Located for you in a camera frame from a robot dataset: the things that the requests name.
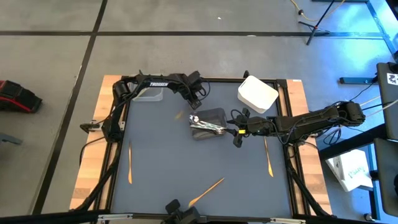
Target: wooden frame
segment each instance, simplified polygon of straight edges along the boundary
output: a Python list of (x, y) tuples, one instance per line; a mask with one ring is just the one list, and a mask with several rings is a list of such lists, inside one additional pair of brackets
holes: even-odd
[[(121, 79), (121, 75), (105, 75), (101, 89), (99, 91), (98, 101), (96, 104), (93, 119), (101, 121), (109, 114), (113, 102), (112, 85)], [(307, 101), (305, 99), (304, 88), (301, 80), (287, 80), (287, 89), (289, 91), (290, 106), (293, 116), (303, 113), (308, 113)], [(283, 115), (287, 114), (287, 107), (284, 103), (284, 94), (282, 88), (279, 89), (281, 107)], [(89, 133), (87, 142), (100, 138), (102, 132)], [(314, 139), (308, 139), (308, 142), (314, 143)], [(76, 208), (81, 205), (84, 199), (90, 194), (95, 185), (100, 179), (102, 164), (105, 157), (106, 141), (104, 139), (90, 144), (86, 147), (81, 166), (76, 179), (75, 189), (73, 191), (70, 209)], [(113, 146), (109, 164), (113, 160), (114, 150), (116, 145)], [(305, 185), (315, 198), (315, 200), (322, 206), (322, 208), (331, 214), (331, 207), (329, 203), (328, 193), (326, 190), (325, 180), (323, 178), (323, 171), (320, 164), (318, 151), (311, 145), (304, 145), (299, 147), (300, 158), (302, 163), (303, 175)], [(102, 200), (99, 203), (99, 208), (105, 208), (106, 197), (108, 196), (109, 181), (104, 186), (102, 191)], [(299, 188), (295, 184), (295, 194), (297, 201), (297, 208), (299, 214), (304, 214), (304, 207), (302, 196)]]

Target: yellow cable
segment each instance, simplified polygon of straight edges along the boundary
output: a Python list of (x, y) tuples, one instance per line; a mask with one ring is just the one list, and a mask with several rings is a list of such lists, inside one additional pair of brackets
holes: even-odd
[[(294, 5), (294, 6), (296, 7), (296, 9), (299, 11), (300, 8), (299, 8), (299, 6), (297, 5), (297, 3), (296, 3), (294, 0), (290, 0), (290, 1), (293, 3), (293, 5)], [(342, 1), (340, 2), (340, 4), (339, 4), (337, 7), (335, 7), (334, 10), (332, 10), (332, 11), (330, 11), (328, 14), (326, 14), (326, 15), (324, 16), (324, 18), (327, 18), (327, 17), (330, 16), (332, 13), (334, 13), (334, 12), (336, 11), (336, 9), (338, 9), (345, 1), (346, 1), (346, 0), (342, 0)], [(320, 18), (319, 18), (319, 19), (309, 19), (307, 16), (304, 15), (304, 12), (301, 14), (301, 16), (303, 16), (304, 19), (306, 19), (306, 20), (308, 20), (308, 21), (310, 21), (310, 22), (317, 22), (317, 21), (320, 20)]]

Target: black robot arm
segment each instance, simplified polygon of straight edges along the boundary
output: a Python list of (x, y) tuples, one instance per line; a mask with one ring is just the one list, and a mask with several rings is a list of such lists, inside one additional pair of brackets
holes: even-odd
[[(234, 118), (233, 112), (239, 113)], [(247, 108), (242, 112), (231, 111), (232, 120), (229, 124), (235, 124), (239, 131), (229, 131), (234, 135), (234, 145), (241, 147), (242, 137), (276, 136), (282, 144), (300, 143), (311, 134), (322, 133), (335, 126), (359, 126), (365, 121), (365, 115), (359, 104), (352, 101), (337, 102), (325, 109), (305, 113), (299, 116), (287, 117), (252, 117)]]
[[(135, 89), (130, 91), (128, 84), (136, 84)], [(167, 76), (163, 75), (144, 75), (140, 74), (134, 77), (123, 78), (113, 84), (113, 105), (114, 109), (111, 114), (104, 120), (101, 127), (105, 139), (108, 142), (118, 142), (122, 138), (122, 131), (119, 126), (119, 120), (123, 111), (123, 105), (129, 100), (139, 96), (139, 93), (145, 88), (162, 88), (167, 87), (174, 93), (180, 93), (182, 98), (186, 100), (192, 109), (197, 109), (201, 105), (201, 101), (197, 96), (198, 92), (206, 91), (201, 85), (202, 79), (198, 71), (193, 72), (189, 76), (181, 73), (174, 73)]]

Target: white label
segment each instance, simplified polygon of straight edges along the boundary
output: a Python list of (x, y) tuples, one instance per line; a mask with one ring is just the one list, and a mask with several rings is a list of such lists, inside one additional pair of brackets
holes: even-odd
[(169, 83), (150, 83), (149, 86), (167, 86)]
[(398, 85), (398, 75), (387, 73), (387, 82), (388, 84)]

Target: white box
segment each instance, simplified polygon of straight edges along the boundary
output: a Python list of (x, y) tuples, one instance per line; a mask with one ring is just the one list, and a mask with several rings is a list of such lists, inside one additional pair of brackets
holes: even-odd
[[(326, 163), (336, 176), (338, 182), (341, 184), (345, 192), (349, 192), (360, 185), (373, 187), (372, 179), (369, 173), (368, 161), (366, 160), (364, 151), (354, 149), (351, 152), (347, 152), (332, 159), (327, 159)], [(360, 172), (354, 172), (354, 175), (345, 174), (345, 172), (358, 170), (358, 167), (360, 167)]]
[(238, 88), (238, 99), (258, 113), (265, 113), (278, 96), (278, 91), (252, 75)]

